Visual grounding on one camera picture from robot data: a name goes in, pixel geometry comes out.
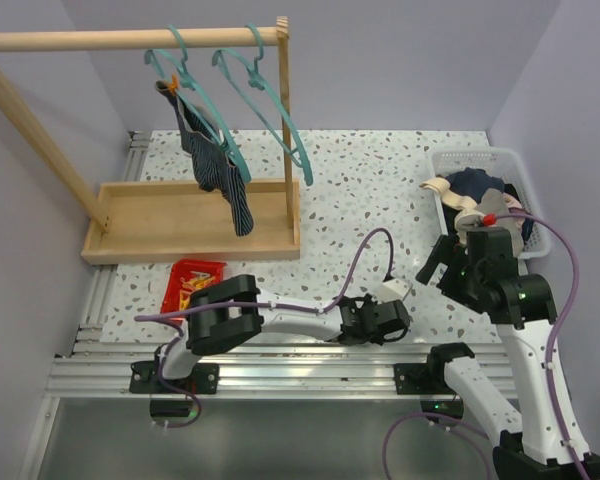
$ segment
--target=cable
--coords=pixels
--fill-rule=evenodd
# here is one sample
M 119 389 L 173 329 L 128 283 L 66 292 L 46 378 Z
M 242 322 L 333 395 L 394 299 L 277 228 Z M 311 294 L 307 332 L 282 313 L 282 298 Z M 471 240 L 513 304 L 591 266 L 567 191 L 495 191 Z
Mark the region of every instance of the cable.
M 387 275 L 385 276 L 385 278 L 390 276 L 391 270 L 393 267 L 393 256 L 394 256 L 393 237 L 391 236 L 391 233 L 389 232 L 389 230 L 387 230 L 386 228 L 383 228 L 383 227 L 374 228 L 367 234 L 367 236 L 360 243 L 360 246 L 358 247 L 358 251 L 356 252 L 355 256 L 353 257 L 353 261 L 351 262 L 351 267 L 349 268 L 349 273 L 347 273 L 347 277 L 345 278 L 344 284 L 342 285 L 342 289 L 340 290 L 340 293 L 338 293 L 338 295 L 331 301 L 331 303 L 329 303 L 324 308 L 311 308 L 311 307 L 302 307 L 300 305 L 292 305 L 289 303 L 277 303 L 275 305 L 275 308 L 279 308 L 282 310 L 295 310 L 297 312 L 313 313 L 316 315 L 320 315 L 322 313 L 328 313 L 329 311 L 336 308 L 338 306 L 338 304 L 340 303 L 340 301 L 342 300 L 342 298 L 344 297 L 344 295 L 347 291 L 347 288 L 349 288 L 349 284 L 351 283 L 351 280 L 353 279 L 353 272 L 358 264 L 358 260 L 360 259 L 362 252 L 364 251 L 364 247 L 367 245 L 367 243 L 369 243 L 369 240 L 371 240 L 371 238 L 377 233 L 384 233 L 387 236 L 387 238 L 389 239 L 389 266 L 387 268 Z M 156 321 L 156 320 L 169 320 L 174 317 L 181 317 L 184 315 L 191 315 L 191 314 L 195 314 L 195 313 L 206 312 L 208 310 L 217 310 L 219 308 L 231 308 L 231 307 L 271 308 L 271 304 L 264 303 L 264 302 L 210 303 L 208 305 L 200 305 L 198 307 L 187 308 L 185 310 L 180 310 L 178 312 L 160 313 L 160 314 L 156 314 L 156 315 L 138 315 L 135 317 L 135 321 L 136 322 L 151 322 L 151 321 Z
M 186 397 L 189 397 L 193 403 L 196 404 L 196 408 L 197 408 L 197 413 L 195 417 L 190 418 L 189 420 L 187 420 L 186 422 L 181 422 L 181 423 L 174 423 L 171 424 L 169 422 L 165 422 L 163 424 L 158 424 L 161 427 L 164 428 L 183 428 L 183 427 L 188 427 L 189 425 L 195 423 L 198 421 L 198 419 L 200 418 L 200 415 L 202 415 L 202 403 L 200 403 L 200 399 L 198 397 L 196 397 L 192 392 L 187 392 L 186 390 L 183 390 L 182 388 L 178 388 L 174 385 L 171 385 L 169 382 L 167 382 L 164 378 L 164 376 L 162 375 L 163 370 L 164 370 L 164 364 L 166 361 L 166 357 L 169 354 L 169 352 L 171 351 L 171 349 L 176 345 L 176 343 L 178 343 L 179 341 L 182 341 L 182 337 L 184 336 L 184 332 L 182 331 L 182 328 L 180 328 L 179 325 L 170 322 L 168 320 L 137 320 L 136 322 L 154 322 L 154 323 L 159 323 L 161 325 L 166 325 L 168 327 L 171 327 L 173 329 L 175 329 L 178 332 L 178 336 L 175 337 L 173 340 L 171 340 L 169 342 L 169 344 L 167 345 L 167 348 L 164 351 L 164 354 L 160 357 L 160 363 L 158 364 L 158 381 L 162 384 L 163 387 L 171 390 L 174 393 L 180 393 Z
M 330 310 L 336 308 L 338 306 L 338 303 L 340 303 L 340 301 L 344 297 L 344 295 L 347 291 L 347 288 L 349 288 L 349 284 L 351 283 L 351 280 L 353 279 L 353 272 L 355 271 L 355 268 L 358 264 L 358 260 L 360 259 L 360 256 L 362 255 L 364 247 L 367 245 L 367 243 L 369 243 L 369 240 L 371 240 L 371 238 L 377 233 L 384 233 L 389 240 L 389 265 L 387 268 L 387 274 L 386 274 L 385 278 L 389 277 L 391 275 L 391 270 L 393 267 L 393 258 L 394 258 L 393 237 L 391 236 L 391 232 L 389 232 L 389 230 L 387 230 L 386 228 L 383 228 L 383 227 L 379 227 L 379 228 L 375 228 L 375 229 L 371 230 L 367 234 L 367 236 L 362 240 L 362 242 L 360 243 L 360 246 L 358 247 L 358 250 L 357 250 L 355 256 L 353 257 L 353 261 L 351 262 L 351 267 L 349 268 L 349 273 L 347 274 L 347 277 L 345 278 L 342 289 L 340 290 L 340 293 L 336 296 L 336 298 L 333 299 L 333 301 L 330 304 L 328 304 L 326 307 L 324 307 L 322 309 L 318 309 L 318 308 L 302 307 L 299 305 L 292 305 L 292 304 L 287 304 L 287 303 L 279 303 L 279 304 L 276 304 L 275 308 L 314 313 L 316 315 L 319 315 L 321 313 L 327 313 Z M 263 303 L 263 302 L 221 302 L 221 303 L 211 303 L 209 305 L 201 305 L 201 306 L 193 307 L 193 308 L 187 308 L 187 309 L 181 310 L 179 312 L 161 313 L 161 314 L 157 314 L 157 315 L 138 315 L 138 316 L 134 317 L 134 320 L 136 322 L 159 323 L 161 325 L 166 325 L 168 327 L 174 328 L 178 332 L 178 336 L 176 338 L 174 338 L 171 342 L 169 342 L 169 344 L 167 345 L 167 348 L 164 351 L 163 357 L 161 357 L 161 359 L 160 359 L 160 363 L 158 365 L 158 380 L 160 381 L 162 386 L 164 386 L 165 388 L 168 388 L 175 393 L 181 393 L 181 394 L 191 398 L 198 408 L 198 414 L 194 418 L 192 418 L 186 422 L 183 422 L 183 423 L 177 423 L 174 425 L 165 423 L 162 425 L 165 428 L 187 427 L 187 426 L 191 425 L 192 423 L 196 422 L 200 418 L 200 415 L 202 413 L 202 404 L 200 403 L 200 400 L 198 399 L 198 397 L 196 397 L 191 392 L 187 392 L 186 390 L 180 389 L 178 387 L 175 387 L 175 386 L 169 384 L 162 375 L 162 372 L 164 370 L 164 363 L 165 363 L 166 356 L 169 354 L 171 349 L 176 345 L 176 343 L 181 341 L 182 337 L 184 336 L 184 332 L 183 332 L 182 328 L 180 328 L 179 325 L 177 325 L 169 320 L 173 317 L 180 317 L 183 315 L 191 315 L 194 313 L 201 313 L 201 312 L 205 312 L 207 310 L 216 310 L 219 308 L 232 308 L 232 307 L 270 308 L 271 305 L 269 303 Z M 406 330 L 401 335 L 402 335 L 402 337 L 400 337 L 400 338 L 403 338 L 404 335 L 406 335 Z
M 553 233 L 565 246 L 567 252 L 569 252 L 569 256 L 571 257 L 571 265 L 573 267 L 573 280 L 571 283 L 571 290 L 569 291 L 569 296 L 567 297 L 567 301 L 564 304 L 564 308 L 558 315 L 556 322 L 551 329 L 551 333 L 549 334 L 549 339 L 547 340 L 547 347 L 545 350 L 545 365 L 549 365 L 553 362 L 553 348 L 555 347 L 556 340 L 558 339 L 558 333 L 560 333 L 560 329 L 567 318 L 567 315 L 571 311 L 571 307 L 573 306 L 573 301 L 575 300 L 576 294 L 578 293 L 578 286 L 580 284 L 580 263 L 578 262 L 578 256 L 573 249 L 571 243 L 558 231 L 556 231 L 551 225 L 549 225 L 544 220 L 540 218 L 534 217 L 533 215 L 529 215 L 526 213 L 509 213 L 506 215 L 497 215 L 496 220 L 501 218 L 524 218 L 528 220 L 533 220 L 534 222 L 539 223 L 546 227 L 551 233 Z M 551 397 L 551 405 L 553 406 L 553 411 L 556 416 L 556 420 L 558 421 L 558 426 L 560 427 L 560 433 L 562 434 L 562 439 L 567 444 L 567 449 L 571 455 L 571 459 L 578 470 L 578 473 L 583 478 L 583 480 L 590 480 L 589 474 L 585 470 L 582 465 L 580 459 L 578 458 L 578 453 L 571 446 L 571 437 L 569 436 L 569 429 L 567 427 L 567 422 L 564 419 L 564 414 L 562 413 L 562 408 L 560 407 L 560 400 L 558 399 L 558 392 L 556 389 L 556 381 L 553 376 L 553 370 L 550 368 L 546 369 L 547 371 L 547 383 L 549 386 L 549 396 Z
M 397 342 L 399 340 L 402 340 L 404 337 L 407 336 L 407 333 L 409 333 L 409 327 L 405 328 L 402 330 L 402 333 L 400 333 L 400 335 L 398 335 L 397 337 L 393 337 L 393 338 L 384 338 L 383 341 L 384 343 L 394 343 Z
M 482 430 L 480 430 L 477 427 L 474 427 L 473 425 L 468 424 L 467 422 L 463 422 L 462 420 L 457 420 L 453 417 L 448 417 L 447 415 L 441 415 L 439 413 L 424 413 L 424 412 L 419 412 L 419 413 L 412 413 L 410 415 L 406 415 L 404 417 L 399 418 L 398 420 L 396 420 L 395 422 L 393 422 L 393 424 L 389 427 L 389 430 L 387 431 L 387 434 L 384 437 L 384 441 L 382 442 L 382 468 L 384 470 L 384 474 L 387 477 L 387 480 L 391 480 L 391 475 L 389 473 L 389 464 L 387 463 L 387 447 L 389 445 L 389 439 L 391 438 L 391 434 L 393 434 L 394 430 L 396 428 L 398 428 L 398 426 L 406 421 L 406 420 L 411 420 L 414 418 L 425 418 L 427 420 L 431 419 L 431 418 L 437 418 L 440 420 L 447 420 L 447 421 L 452 421 L 456 424 L 456 426 L 458 427 L 463 427 L 467 430 L 469 430 L 470 432 L 475 433 L 476 435 L 483 437 L 485 439 L 488 440 L 488 436 L 486 433 L 484 433 Z M 480 455 L 480 458 L 482 459 L 482 463 L 484 463 L 484 467 L 487 471 L 487 479 L 488 480 L 492 480 L 493 479 L 493 475 L 491 473 L 491 469 L 489 468 L 489 460 L 487 459 L 487 456 L 484 454 L 484 452 L 482 451 L 482 449 L 478 446 L 478 444 L 473 441 L 471 438 L 469 438 L 468 436 L 466 436 L 465 434 L 463 434 L 462 432 L 458 432 L 456 430 L 447 430 L 449 433 L 462 438 L 463 440 L 465 440 L 469 445 L 471 445 L 477 452 L 478 455 Z

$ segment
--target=metal frame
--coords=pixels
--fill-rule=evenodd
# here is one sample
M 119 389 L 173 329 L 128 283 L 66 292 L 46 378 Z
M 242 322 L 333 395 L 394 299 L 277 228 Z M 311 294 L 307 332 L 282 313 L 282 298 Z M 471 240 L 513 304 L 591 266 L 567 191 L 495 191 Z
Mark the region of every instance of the metal frame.
M 150 134 L 136 132 L 123 179 L 138 180 Z M 152 358 L 158 344 L 100 342 L 104 311 L 116 266 L 98 267 L 80 317 L 70 357 L 53 362 L 45 397 L 29 442 L 20 480 L 36 480 L 62 398 L 143 398 L 128 393 L 130 364 Z M 424 362 L 433 344 L 343 347 L 328 344 L 252 344 L 213 357 L 220 365 L 218 399 L 450 399 L 397 396 L 395 363 Z M 485 375 L 507 398 L 516 399 L 509 361 L 501 344 L 471 344 Z

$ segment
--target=dark blue clothing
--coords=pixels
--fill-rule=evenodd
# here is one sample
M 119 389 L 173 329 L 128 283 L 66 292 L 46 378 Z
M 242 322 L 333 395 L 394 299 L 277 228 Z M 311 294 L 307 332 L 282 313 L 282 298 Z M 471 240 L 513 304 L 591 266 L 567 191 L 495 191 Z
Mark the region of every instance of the dark blue clothing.
M 447 177 L 451 184 L 451 191 L 463 197 L 471 197 L 476 203 L 482 202 L 482 197 L 487 190 L 495 188 L 504 192 L 504 181 L 492 177 L 480 168 L 465 168 L 462 172 L 452 173 Z
M 191 154 L 193 175 L 200 188 L 205 192 L 216 188 L 220 190 L 223 198 L 231 205 L 236 235 L 248 235 L 253 230 L 253 216 L 247 205 L 247 193 L 240 170 L 213 141 L 211 133 L 198 116 L 176 95 L 171 94 L 163 82 L 156 82 L 156 90 L 169 100 L 176 112 L 182 149 Z

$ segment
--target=navy striped pants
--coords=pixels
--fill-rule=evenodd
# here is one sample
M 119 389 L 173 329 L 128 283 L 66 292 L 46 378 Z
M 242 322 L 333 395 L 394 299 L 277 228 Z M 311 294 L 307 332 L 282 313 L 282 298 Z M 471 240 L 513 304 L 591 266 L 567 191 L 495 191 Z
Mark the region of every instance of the navy striped pants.
M 193 175 L 205 192 L 216 188 L 231 205 L 231 217 L 236 235 L 242 237 L 253 230 L 253 216 L 247 205 L 247 193 L 240 170 L 217 145 L 209 130 L 198 116 L 184 105 L 177 95 L 172 95 L 164 82 L 156 82 L 156 90 L 169 100 L 176 111 L 182 149 L 191 154 Z M 209 125 L 214 126 L 209 116 Z

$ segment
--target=orange clip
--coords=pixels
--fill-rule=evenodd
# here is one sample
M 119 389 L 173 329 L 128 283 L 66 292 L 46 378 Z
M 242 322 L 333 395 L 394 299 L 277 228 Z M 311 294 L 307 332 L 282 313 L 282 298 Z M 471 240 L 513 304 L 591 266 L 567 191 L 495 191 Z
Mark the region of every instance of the orange clip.
M 167 83 L 167 90 L 169 90 L 171 95 L 175 95 L 178 87 L 178 77 L 171 75 L 171 83 Z

